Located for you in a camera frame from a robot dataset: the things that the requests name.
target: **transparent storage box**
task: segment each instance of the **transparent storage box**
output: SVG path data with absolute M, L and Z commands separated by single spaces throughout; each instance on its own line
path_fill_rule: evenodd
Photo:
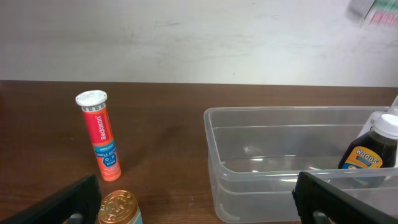
M 291 191 L 301 170 L 383 212 L 397 215 L 398 168 L 336 169 L 370 114 L 387 109 L 208 109 L 208 169 L 218 217 L 226 223 L 300 220 Z M 365 187 L 355 177 L 377 184 Z

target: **jar lid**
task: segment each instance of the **jar lid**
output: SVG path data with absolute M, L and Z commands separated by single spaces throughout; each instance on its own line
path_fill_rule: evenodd
M 76 103 L 79 106 L 96 106 L 108 99 L 107 94 L 102 90 L 90 90 L 76 96 Z
M 116 190 L 101 202 L 98 212 L 100 224 L 127 224 L 136 215 L 138 203 L 135 196 L 127 190 Z
M 374 123 L 374 131 L 386 138 L 398 139 L 398 116 L 381 115 Z

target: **brown tabletop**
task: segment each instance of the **brown tabletop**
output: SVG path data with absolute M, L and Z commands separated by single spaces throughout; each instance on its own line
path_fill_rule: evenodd
M 100 174 L 80 92 L 101 89 L 125 189 L 144 223 L 222 223 L 208 178 L 203 113 L 221 106 L 389 106 L 398 88 L 160 83 L 0 82 L 0 220 Z

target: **white wall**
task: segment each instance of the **white wall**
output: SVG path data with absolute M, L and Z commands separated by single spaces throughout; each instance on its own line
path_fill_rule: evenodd
M 2 0 L 0 78 L 398 86 L 349 0 Z

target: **small jar with gold lid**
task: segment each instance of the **small jar with gold lid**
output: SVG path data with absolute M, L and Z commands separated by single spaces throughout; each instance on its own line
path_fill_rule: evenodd
M 142 224 L 141 211 L 135 196 L 126 190 L 116 190 L 101 202 L 100 224 Z

